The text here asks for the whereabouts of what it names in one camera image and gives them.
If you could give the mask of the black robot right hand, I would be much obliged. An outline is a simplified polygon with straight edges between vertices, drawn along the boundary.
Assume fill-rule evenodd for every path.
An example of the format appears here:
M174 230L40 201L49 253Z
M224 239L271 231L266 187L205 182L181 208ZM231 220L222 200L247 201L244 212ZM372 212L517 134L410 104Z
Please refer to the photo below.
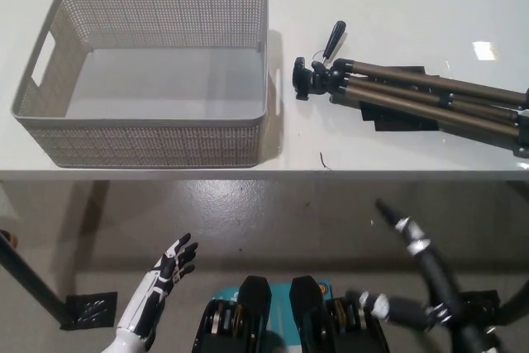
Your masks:
M350 289L346 298L378 320L414 331L428 332L440 326L449 330L452 346L467 352L500 352L501 343L467 312L459 285L431 239L409 216L378 198L375 206L382 218L403 239L433 298L431 305L410 298Z

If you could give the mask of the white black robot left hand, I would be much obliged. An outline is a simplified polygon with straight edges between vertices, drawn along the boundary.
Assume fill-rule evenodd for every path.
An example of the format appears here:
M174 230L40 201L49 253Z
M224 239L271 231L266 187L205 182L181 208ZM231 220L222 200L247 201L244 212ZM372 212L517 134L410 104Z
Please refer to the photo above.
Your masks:
M181 236L145 274L126 305L119 329L131 332L142 342L155 334L165 299L184 276L195 270L193 260L198 243L190 243L190 240L190 233Z

